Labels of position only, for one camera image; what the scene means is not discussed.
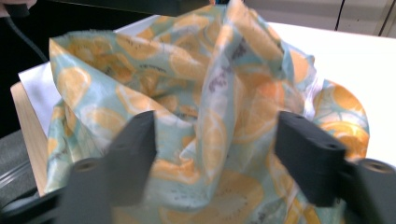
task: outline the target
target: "wooden board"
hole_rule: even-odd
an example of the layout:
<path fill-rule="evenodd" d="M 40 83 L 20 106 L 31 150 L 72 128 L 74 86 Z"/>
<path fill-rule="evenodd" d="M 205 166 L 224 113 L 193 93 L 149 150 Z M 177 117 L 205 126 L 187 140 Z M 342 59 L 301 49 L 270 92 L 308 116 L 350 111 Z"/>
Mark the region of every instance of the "wooden board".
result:
<path fill-rule="evenodd" d="M 40 122 L 22 84 L 18 82 L 13 85 L 11 93 L 35 175 L 35 183 L 40 196 L 42 196 L 47 183 L 47 137 L 41 129 Z"/>

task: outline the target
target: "fabric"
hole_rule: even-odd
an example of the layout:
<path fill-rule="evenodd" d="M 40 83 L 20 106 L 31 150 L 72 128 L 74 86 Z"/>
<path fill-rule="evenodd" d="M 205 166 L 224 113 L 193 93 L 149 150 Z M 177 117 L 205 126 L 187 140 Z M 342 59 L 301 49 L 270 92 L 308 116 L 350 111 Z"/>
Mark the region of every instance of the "fabric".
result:
<path fill-rule="evenodd" d="M 365 155 L 368 122 L 314 58 L 282 41 L 240 1 L 160 17 L 138 36 L 73 32 L 51 39 L 62 101 L 49 128 L 46 192 L 71 165 L 106 154 L 125 123 L 155 110 L 158 155 L 128 223 L 339 223 L 343 204 L 306 202 L 273 152 L 276 116 L 313 120 Z"/>

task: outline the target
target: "white cabinet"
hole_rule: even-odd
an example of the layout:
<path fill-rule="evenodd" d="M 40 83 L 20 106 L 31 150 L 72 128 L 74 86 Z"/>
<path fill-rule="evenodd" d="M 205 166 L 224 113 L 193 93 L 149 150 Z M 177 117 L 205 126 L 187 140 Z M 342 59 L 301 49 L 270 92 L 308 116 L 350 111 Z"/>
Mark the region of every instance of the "white cabinet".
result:
<path fill-rule="evenodd" d="M 388 37 L 396 38 L 396 21 L 393 22 L 393 24 L 392 24 L 392 26 L 390 28 Z"/>
<path fill-rule="evenodd" d="M 393 0 L 346 0 L 338 31 L 378 35 Z M 267 21 L 334 30 L 342 0 L 246 0 Z"/>

